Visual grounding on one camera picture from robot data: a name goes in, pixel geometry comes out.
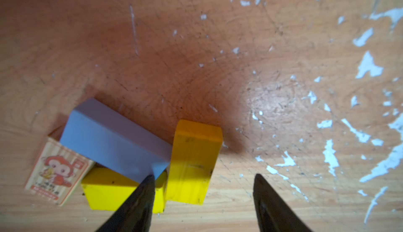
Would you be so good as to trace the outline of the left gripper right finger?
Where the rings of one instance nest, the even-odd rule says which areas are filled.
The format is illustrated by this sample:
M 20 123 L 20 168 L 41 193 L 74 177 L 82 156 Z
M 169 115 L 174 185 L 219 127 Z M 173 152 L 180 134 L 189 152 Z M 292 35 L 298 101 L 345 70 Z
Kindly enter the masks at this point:
M 255 176 L 253 197 L 261 232 L 311 231 L 261 174 Z

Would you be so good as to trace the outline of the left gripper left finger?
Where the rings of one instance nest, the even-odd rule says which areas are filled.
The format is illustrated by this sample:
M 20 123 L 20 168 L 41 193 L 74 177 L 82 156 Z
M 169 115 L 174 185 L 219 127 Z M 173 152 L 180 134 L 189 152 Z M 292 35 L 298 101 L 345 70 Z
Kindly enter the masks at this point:
M 97 231 L 148 232 L 155 200 L 155 177 L 147 176 L 117 211 Z

